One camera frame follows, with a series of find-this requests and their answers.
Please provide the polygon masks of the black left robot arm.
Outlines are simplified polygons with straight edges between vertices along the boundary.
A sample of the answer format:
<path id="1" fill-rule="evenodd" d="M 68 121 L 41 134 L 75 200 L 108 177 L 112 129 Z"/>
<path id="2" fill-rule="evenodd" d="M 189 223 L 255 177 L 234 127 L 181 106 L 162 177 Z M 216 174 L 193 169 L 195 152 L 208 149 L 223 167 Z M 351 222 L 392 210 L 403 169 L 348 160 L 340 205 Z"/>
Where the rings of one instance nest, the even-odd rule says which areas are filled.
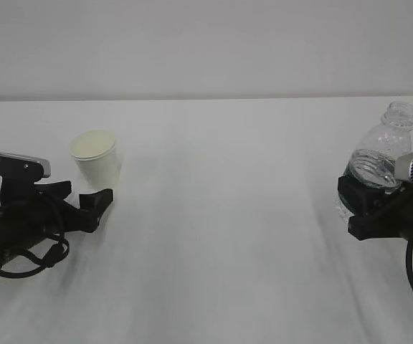
<path id="1" fill-rule="evenodd" d="M 24 279 L 52 268 L 70 253 L 66 235 L 93 233 L 113 202 L 113 190 L 66 202 L 70 181 L 40 184 L 44 172 L 0 173 L 0 277 Z"/>

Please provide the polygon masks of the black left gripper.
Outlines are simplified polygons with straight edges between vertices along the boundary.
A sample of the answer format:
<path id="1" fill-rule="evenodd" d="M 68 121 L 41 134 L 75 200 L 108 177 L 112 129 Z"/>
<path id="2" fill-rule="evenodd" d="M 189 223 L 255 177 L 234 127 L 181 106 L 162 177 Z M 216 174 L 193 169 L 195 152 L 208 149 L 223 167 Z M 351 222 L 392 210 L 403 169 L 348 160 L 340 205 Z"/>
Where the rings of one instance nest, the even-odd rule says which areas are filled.
<path id="1" fill-rule="evenodd" d="M 82 231 L 94 232 L 101 217 L 114 201 L 113 190 L 79 195 L 80 209 L 68 205 L 71 181 L 34 185 L 34 198 L 0 206 L 0 224 L 5 242 L 31 247 L 48 235 Z"/>

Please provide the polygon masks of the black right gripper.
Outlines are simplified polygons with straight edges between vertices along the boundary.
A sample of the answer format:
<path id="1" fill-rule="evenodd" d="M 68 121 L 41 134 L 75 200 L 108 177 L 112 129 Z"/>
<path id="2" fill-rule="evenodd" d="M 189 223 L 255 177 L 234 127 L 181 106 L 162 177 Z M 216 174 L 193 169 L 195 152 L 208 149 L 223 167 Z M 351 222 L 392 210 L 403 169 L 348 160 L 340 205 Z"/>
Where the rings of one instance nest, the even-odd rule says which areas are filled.
<path id="1" fill-rule="evenodd" d="M 337 210 L 350 217 L 348 232 L 359 241 L 413 239 L 413 186 L 375 188 L 350 175 L 338 178 Z"/>

